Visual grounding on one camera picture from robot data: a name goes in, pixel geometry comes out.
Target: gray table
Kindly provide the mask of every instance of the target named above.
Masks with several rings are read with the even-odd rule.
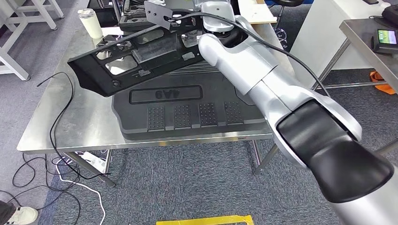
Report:
[[[398,91],[398,55],[375,53],[371,49],[371,38],[377,29],[391,30],[391,28],[378,24],[374,19],[344,20],[340,25],[340,30],[345,34],[347,39],[321,73],[319,79],[320,81],[325,80],[346,48],[352,44],[375,70],[380,73],[385,81],[333,84],[325,86],[327,89],[389,84],[396,92]],[[318,84],[315,84],[314,88],[319,89]]]
[[[277,46],[279,41],[271,25],[255,25],[262,37]],[[81,166],[94,174],[99,171],[77,156],[75,151],[104,149],[125,149],[142,146],[167,146],[190,143],[230,142],[241,140],[272,138],[271,130],[265,126],[262,130],[239,132],[215,132],[203,136],[169,137],[147,140],[125,140],[119,129],[117,119],[111,109],[111,97],[102,97],[97,93],[80,88],[73,70],[67,65],[69,58],[83,54],[95,48],[93,40],[85,30],[78,30],[72,38],[55,72],[67,73],[75,83],[75,97],[65,111],[56,129],[57,147]],[[273,54],[293,76],[294,72],[287,57],[279,52]],[[64,75],[58,75],[49,84],[35,110],[17,149],[27,154],[54,153],[49,140],[49,130],[56,116],[69,100],[71,87]],[[100,179],[114,185],[106,176]]]

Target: floor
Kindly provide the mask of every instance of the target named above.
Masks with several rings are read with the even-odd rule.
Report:
[[[65,14],[65,19],[60,20],[55,13],[51,13],[58,30],[51,30],[45,22],[31,23],[9,51],[11,57],[31,75],[31,80],[24,82],[16,75],[0,75],[0,171],[5,171],[0,173],[0,189],[12,193],[44,184],[43,161],[38,159],[31,163],[37,169],[35,180],[27,187],[13,188],[11,181],[14,172],[23,163],[22,154],[16,146],[46,88],[46,85],[36,85],[53,74],[75,29],[81,26],[77,10],[87,7],[88,0],[57,2]],[[9,35],[10,32],[7,32],[0,38],[0,45]],[[16,184],[28,182],[32,175],[32,170],[24,167],[15,178]],[[21,195],[19,200],[21,204],[39,208],[44,205],[46,195],[47,188],[40,187]],[[9,196],[0,193],[0,199],[7,200]]]
[[[24,190],[16,191],[11,185],[13,173],[22,164],[15,148],[45,88],[35,86],[54,71],[74,30],[80,26],[76,11],[87,5],[86,0],[58,2],[65,14],[64,20],[56,21],[60,29],[54,32],[46,24],[32,24],[11,50],[11,56],[32,74],[32,79],[21,82],[15,75],[0,75],[0,150],[6,156],[0,158],[0,170],[9,171],[0,174],[4,181],[0,189],[13,193]],[[290,45],[309,7],[285,10],[280,26],[288,32]],[[369,72],[332,71],[325,83],[368,81]],[[375,150],[398,137],[395,95],[374,87],[331,90],[330,94],[363,126],[362,143],[366,147]],[[263,155],[272,146],[271,141],[259,144]],[[117,186],[108,188],[97,179],[84,184],[100,191],[107,212],[105,225],[148,225],[160,220],[235,214],[251,214],[258,225],[339,224],[309,171],[292,166],[278,154],[262,175],[255,177],[252,150],[249,142],[117,150],[110,168],[110,177]],[[396,152],[387,158],[398,164]],[[26,188],[44,183],[42,162],[32,166],[38,168],[38,176]],[[31,171],[26,169],[21,174],[16,178],[18,182],[30,180]],[[65,186],[57,177],[49,181],[56,187]],[[70,193],[82,206],[77,224],[99,224],[102,212],[98,196],[81,187],[74,187]],[[57,195],[42,189],[22,195],[20,200],[39,208]],[[0,193],[0,199],[8,197]],[[77,214],[76,200],[63,195],[56,204],[41,211],[38,224],[73,224]]]

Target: white plug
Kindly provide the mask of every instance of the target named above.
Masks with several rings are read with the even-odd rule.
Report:
[[[94,166],[94,168],[96,168],[101,173],[105,173],[105,160],[98,158],[87,151],[83,155],[80,155],[80,157],[86,160],[92,166]]]

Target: screen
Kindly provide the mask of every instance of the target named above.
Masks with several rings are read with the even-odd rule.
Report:
[[[393,30],[378,30],[379,42],[384,44],[397,44],[397,37]]]

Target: yellow tape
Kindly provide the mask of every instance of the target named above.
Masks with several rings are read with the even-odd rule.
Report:
[[[242,216],[225,216],[225,217],[210,217],[201,219],[187,219],[187,220],[175,220],[175,221],[160,221],[156,222],[156,225],[221,225],[221,224],[233,224],[233,223],[247,223],[247,225],[254,225],[251,215],[245,217]]]

